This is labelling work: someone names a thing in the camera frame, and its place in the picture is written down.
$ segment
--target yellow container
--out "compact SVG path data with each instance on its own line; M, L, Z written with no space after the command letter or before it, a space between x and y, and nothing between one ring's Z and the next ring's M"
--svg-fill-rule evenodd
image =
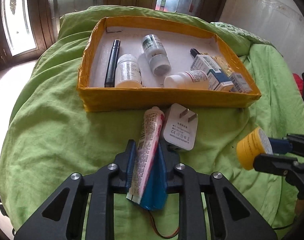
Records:
M165 88L90 88L89 77L93 58L107 27L123 26L168 31L194 36L214 38L220 52L236 72L243 75L252 89L248 94L188 89ZM251 75L231 48L216 34L183 23L153 17L120 16L101 19L92 31L84 50L79 68L77 90L89 112L116 111L125 109L149 109L153 106L169 107L178 103L186 107L248 107L261 97Z
M242 167L251 170L253 169L254 158L261 153L272 154L272 146L262 128L257 127L238 142L236 153Z

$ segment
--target metal screw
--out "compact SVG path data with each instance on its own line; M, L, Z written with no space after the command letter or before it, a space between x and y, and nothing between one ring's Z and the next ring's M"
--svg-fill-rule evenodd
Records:
M222 173L220 172L213 172L213 177L216 179L221 179L223 177Z
M79 173L73 173L71 175L71 179L73 179L73 180L79 179L80 177L81 177L81 175Z
M184 170L185 169L185 165L183 163L178 163L175 165L175 167L178 169L178 170Z
M109 164L109 165L107 166L107 168L108 168L109 170L115 170L115 169L117 168L117 165L116 165L115 163L111 163L111 164Z

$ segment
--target printed label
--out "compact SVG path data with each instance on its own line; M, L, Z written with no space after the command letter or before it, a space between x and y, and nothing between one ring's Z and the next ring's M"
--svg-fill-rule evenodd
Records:
M212 72L209 73L208 78L209 78L209 90L215 90L216 87L219 85L218 80L216 79L216 77L213 75Z
M169 132L171 137L177 140L190 144L190 131L188 129L188 124L185 123L173 123L172 130Z
M230 79L234 85L231 92L248 93L252 91L249 84L240 73L232 73Z
M153 158L159 140L159 133L162 127L162 115L159 113L148 113L144 116L140 139L137 145L137 155L134 163L134 171L132 177L131 188L127 194L127 198L140 203L143 192L145 190Z
M193 83L204 82L208 80L205 72L202 70L185 71L185 73L189 75Z
M154 46L163 46L161 41L159 40L158 37L156 36L148 36L142 43L144 52L150 48L150 47L154 47Z
M134 80L141 83L142 76L138 65L134 62L123 62L120 65L120 81Z
M203 55L204 62L208 65L209 69L213 69L215 73L221 73L220 66L209 55Z

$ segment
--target white plastic bottle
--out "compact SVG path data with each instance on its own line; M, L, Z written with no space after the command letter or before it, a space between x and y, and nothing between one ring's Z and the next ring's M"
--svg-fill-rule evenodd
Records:
M167 76L164 80L164 88L208 90L209 81L206 73L202 70L184 71Z
M131 54L119 57L115 71L116 88L141 88L142 76L137 58Z
M155 76L164 76L171 71L171 65L167 58L166 51L156 35L146 35L142 39L142 46L145 57Z

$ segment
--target yellow lid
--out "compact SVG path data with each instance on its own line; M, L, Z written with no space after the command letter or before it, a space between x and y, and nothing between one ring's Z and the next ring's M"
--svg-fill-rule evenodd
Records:
M253 169L254 158L261 153L272 154L272 147L262 128L257 127L236 146L237 157L246 170Z

